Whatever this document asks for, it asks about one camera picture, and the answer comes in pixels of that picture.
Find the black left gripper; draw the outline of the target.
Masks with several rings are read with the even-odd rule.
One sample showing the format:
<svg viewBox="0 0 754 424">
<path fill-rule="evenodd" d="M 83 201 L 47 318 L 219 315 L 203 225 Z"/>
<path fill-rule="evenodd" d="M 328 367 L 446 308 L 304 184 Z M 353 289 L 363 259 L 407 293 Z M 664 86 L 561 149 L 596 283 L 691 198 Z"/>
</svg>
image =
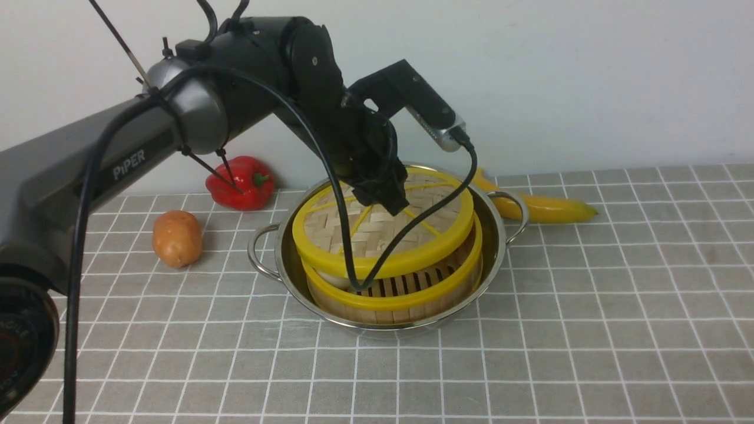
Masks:
<svg viewBox="0 0 754 424">
<path fill-rule="evenodd" d="M 391 216 L 409 206 L 406 172 L 386 118 L 347 91 L 307 99 L 306 118 L 318 138 L 309 148 L 318 158 L 326 154 L 340 180 L 364 191 L 365 206 L 380 205 Z"/>
</svg>

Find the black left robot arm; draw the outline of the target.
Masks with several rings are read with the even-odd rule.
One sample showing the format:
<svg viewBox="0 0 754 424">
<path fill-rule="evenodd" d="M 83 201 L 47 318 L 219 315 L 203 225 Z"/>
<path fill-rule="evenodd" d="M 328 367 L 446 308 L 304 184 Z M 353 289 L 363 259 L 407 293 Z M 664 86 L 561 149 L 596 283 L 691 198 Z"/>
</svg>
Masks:
<svg viewBox="0 0 754 424">
<path fill-rule="evenodd" d="M 325 26 L 233 16 L 164 56 L 134 99 L 2 152 L 2 417 L 54 357 L 56 292 L 68 299 L 64 411 L 73 420 L 89 215 L 173 153 L 222 153 L 275 114 L 361 204 L 391 214 L 408 204 L 398 138 L 343 83 Z"/>
</svg>

